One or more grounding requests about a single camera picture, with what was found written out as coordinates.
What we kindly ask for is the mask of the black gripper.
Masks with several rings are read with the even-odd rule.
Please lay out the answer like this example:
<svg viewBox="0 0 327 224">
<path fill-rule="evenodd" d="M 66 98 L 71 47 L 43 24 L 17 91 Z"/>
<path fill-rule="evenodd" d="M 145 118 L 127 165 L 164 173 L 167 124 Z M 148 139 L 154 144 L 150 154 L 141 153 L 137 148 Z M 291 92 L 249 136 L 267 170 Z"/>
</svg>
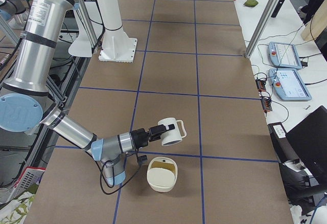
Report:
<svg viewBox="0 0 327 224">
<path fill-rule="evenodd" d="M 130 132 L 130 135 L 133 141 L 134 149 L 139 150 L 140 148 L 147 147 L 149 142 L 160 140 L 161 134 L 174 129 L 174 124 L 160 124 L 154 127 L 150 127 L 149 132 L 146 132 L 144 128 L 133 130 Z"/>
</svg>

